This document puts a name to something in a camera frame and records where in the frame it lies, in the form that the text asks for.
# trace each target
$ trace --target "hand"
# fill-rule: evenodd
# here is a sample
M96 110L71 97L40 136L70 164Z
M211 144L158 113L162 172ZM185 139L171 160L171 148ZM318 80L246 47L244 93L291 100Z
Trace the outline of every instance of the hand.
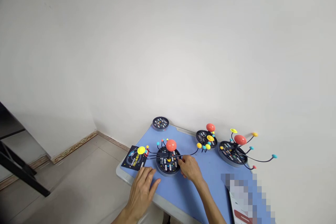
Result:
M194 157L184 155L182 159L178 160L178 163L184 178L190 179L193 183L203 179L200 167Z
M156 170L152 167L141 167L131 188L129 200L124 210L130 219L138 222L145 214L153 200L155 191L161 182L157 179L151 187L151 182Z

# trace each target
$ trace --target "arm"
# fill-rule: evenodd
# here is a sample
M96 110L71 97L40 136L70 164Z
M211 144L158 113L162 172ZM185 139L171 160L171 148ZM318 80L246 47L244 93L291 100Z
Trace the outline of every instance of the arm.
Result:
M211 196L208 184L203 179L200 167L192 156L183 156L183 160L178 161L181 167L181 173L185 178L190 179L203 202L204 210L208 218L209 224L226 224L222 214L220 213L214 199Z
M136 224L151 204L155 191L161 182L157 179L151 187L155 169L141 167L133 182L129 200L125 208L111 224Z

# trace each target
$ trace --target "black circular base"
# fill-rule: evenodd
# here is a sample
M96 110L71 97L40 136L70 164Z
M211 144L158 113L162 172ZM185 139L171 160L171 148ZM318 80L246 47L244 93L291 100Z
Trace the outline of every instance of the black circular base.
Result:
M161 147L158 151L157 151L157 155L159 156L161 153L168 153L168 150L165 146ZM156 159L156 165L157 165L157 169L158 171L166 177L170 177L175 175L179 170L180 170L180 166L179 166L179 159L181 157L174 157L174 156L179 156L180 153L178 150L175 150L174 152L170 153L170 162L168 162L168 158L167 157L161 157L161 158L157 158Z
M207 136L212 135L210 131L200 130L196 132L196 140L201 143L202 145L206 145L209 140ZM217 138L214 137L214 140L211 142L210 147L211 149L216 148L217 146Z
M155 117L153 119L152 127L156 131L161 131L161 132L166 131L168 126L169 126L169 121L165 117Z
M239 154L235 149L230 151L235 146L237 146L236 143L222 141L218 145L218 153L220 157L228 164L234 167L241 167L247 162L247 157L242 154ZM240 153L245 154L245 152L241 148L237 149Z

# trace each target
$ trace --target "left hand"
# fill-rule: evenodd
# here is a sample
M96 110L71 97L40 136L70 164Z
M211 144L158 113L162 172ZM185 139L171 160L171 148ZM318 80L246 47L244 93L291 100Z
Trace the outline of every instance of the left hand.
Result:
M152 167L141 167L133 182L125 211L134 221L139 221L151 204L155 191L161 182L158 178L151 187L156 170Z

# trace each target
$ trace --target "right hand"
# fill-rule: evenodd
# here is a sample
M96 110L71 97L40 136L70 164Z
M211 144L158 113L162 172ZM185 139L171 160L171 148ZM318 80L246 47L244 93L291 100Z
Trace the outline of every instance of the right hand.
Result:
M181 173L184 178L188 178L193 183L203 179L200 167L198 166L198 163L194 157L184 155L182 159L178 160L178 163L181 167Z

